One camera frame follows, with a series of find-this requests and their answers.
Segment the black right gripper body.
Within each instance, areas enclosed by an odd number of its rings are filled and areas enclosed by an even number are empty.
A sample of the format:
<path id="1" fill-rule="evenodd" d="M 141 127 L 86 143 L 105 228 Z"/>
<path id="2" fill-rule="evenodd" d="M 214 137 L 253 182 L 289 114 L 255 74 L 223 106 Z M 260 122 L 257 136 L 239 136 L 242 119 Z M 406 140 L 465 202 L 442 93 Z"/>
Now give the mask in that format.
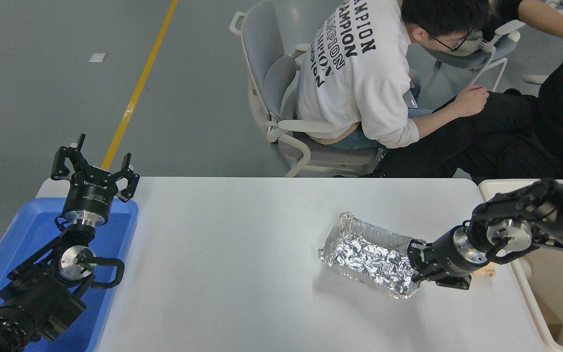
<path id="1" fill-rule="evenodd" d="M 433 258 L 441 271 L 449 276 L 463 277 L 473 272 L 473 265 L 456 248 L 455 234 L 456 229 L 452 229 L 434 242 L 429 243 L 428 248 L 433 253 Z"/>

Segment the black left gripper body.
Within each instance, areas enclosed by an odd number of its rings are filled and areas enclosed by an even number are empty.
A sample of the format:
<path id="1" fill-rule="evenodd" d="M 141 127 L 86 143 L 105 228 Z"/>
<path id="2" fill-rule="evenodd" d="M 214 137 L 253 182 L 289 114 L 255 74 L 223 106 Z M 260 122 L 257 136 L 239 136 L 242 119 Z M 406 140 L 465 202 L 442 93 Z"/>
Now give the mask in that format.
<path id="1" fill-rule="evenodd" d="M 89 167 L 76 170 L 70 181 L 63 216 L 72 217 L 76 212 L 109 216 L 113 198 L 118 190 L 109 172 Z"/>

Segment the person's hand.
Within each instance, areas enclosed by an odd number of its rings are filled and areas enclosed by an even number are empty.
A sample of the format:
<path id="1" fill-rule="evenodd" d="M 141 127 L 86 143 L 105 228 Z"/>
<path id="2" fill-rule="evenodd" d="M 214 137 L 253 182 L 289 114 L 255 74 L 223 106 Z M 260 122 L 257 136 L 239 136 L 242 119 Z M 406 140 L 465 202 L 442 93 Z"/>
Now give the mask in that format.
<path id="1" fill-rule="evenodd" d="M 482 85 L 472 85 L 463 89 L 451 103 L 457 117 L 468 117 L 483 110 L 489 97 L 489 90 Z"/>

